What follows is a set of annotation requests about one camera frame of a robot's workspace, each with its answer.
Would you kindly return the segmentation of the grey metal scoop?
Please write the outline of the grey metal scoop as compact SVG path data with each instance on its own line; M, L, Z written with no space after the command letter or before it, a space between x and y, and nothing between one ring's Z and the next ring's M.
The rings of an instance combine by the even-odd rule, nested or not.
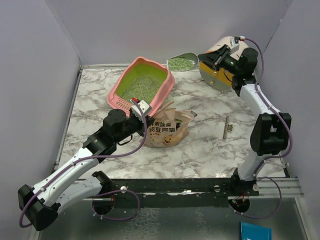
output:
M168 58L166 64L169 71L186 72L194 70L198 64L198 56L193 52L186 52L180 55Z

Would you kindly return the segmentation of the peach cat litter bag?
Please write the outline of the peach cat litter bag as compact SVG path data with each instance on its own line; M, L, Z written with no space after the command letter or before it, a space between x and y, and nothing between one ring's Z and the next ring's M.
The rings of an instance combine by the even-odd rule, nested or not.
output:
M188 134L188 124L197 114L191 110L177 110L171 107L173 101L158 109L147 128L144 145L149 148L166 148L178 145Z

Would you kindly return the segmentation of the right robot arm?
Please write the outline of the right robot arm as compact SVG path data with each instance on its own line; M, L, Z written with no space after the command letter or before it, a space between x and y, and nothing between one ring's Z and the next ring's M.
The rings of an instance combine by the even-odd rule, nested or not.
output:
M287 149L292 136L290 126L292 118L273 107L262 93L256 77L258 51L247 47L240 57L231 56L231 49L223 45L218 50L202 53L198 59L214 71L226 70L233 75L231 87L253 112L256 122L250 135L251 152L244 163L238 167L230 178L230 191L240 196L251 189L256 177L268 159L279 158Z

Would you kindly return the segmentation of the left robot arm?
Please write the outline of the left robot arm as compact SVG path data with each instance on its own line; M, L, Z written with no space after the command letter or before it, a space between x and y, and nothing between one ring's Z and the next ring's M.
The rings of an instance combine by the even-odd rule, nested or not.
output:
M113 181L102 171L94 172L82 183L75 181L107 158L116 158L114 152L124 139L137 133L147 136L154 119L142 116L138 110L113 109L104 118L102 127L90 135L83 146L62 167L34 186L23 185L17 192L21 210L19 226L33 226L42 231L50 226L67 208L89 197L113 196L128 189L115 188Z

